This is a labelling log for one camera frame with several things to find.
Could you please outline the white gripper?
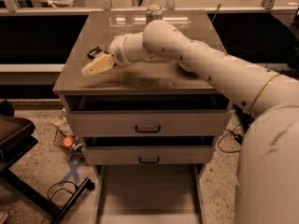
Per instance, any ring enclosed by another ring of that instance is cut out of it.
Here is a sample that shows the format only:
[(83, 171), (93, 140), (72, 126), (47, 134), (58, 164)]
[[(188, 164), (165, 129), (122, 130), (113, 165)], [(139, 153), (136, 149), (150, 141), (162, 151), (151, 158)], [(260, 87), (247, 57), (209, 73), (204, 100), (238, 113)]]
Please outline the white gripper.
[(85, 77), (90, 77), (106, 72), (114, 66), (114, 63), (116, 65), (128, 64), (128, 60), (124, 52), (125, 39), (125, 35), (115, 36), (108, 47), (108, 53), (111, 56), (109, 54), (97, 56), (81, 69), (81, 74)]

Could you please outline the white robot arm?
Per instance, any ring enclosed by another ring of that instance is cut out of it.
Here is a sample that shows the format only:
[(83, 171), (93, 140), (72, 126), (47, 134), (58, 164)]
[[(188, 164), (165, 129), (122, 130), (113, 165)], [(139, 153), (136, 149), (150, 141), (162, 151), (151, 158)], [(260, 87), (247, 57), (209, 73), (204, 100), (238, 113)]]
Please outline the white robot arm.
[(182, 63), (254, 119), (239, 156), (235, 224), (299, 224), (299, 80), (191, 40), (163, 20), (115, 37), (81, 72), (167, 60)]

